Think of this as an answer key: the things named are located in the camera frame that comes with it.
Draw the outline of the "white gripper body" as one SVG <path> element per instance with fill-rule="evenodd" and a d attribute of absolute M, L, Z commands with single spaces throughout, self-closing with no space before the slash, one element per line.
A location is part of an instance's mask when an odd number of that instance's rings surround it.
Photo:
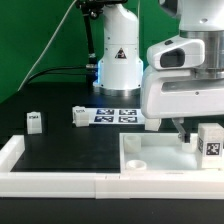
<path fill-rule="evenodd" d="M 224 114 L 224 79 L 201 78 L 205 60 L 200 39 L 173 37 L 148 48 L 141 111 L 148 119 Z"/>

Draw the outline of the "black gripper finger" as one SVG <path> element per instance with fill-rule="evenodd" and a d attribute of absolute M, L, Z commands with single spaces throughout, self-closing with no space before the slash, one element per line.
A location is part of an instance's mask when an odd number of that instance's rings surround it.
<path fill-rule="evenodd" d="M 183 127 L 184 119 L 183 118 L 173 118 L 172 122 L 178 131 L 178 138 L 183 143 L 189 143 L 190 142 L 190 134 Z"/>

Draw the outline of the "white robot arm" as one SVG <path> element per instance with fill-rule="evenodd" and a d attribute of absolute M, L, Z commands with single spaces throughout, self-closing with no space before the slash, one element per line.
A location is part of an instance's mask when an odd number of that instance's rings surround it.
<path fill-rule="evenodd" d="M 139 59 L 138 20 L 115 1 L 104 7 L 104 55 L 94 87 L 109 95 L 141 92 L 143 116 L 170 118 L 182 137 L 186 117 L 224 114 L 224 0 L 158 0 L 178 18 L 179 34 Z"/>

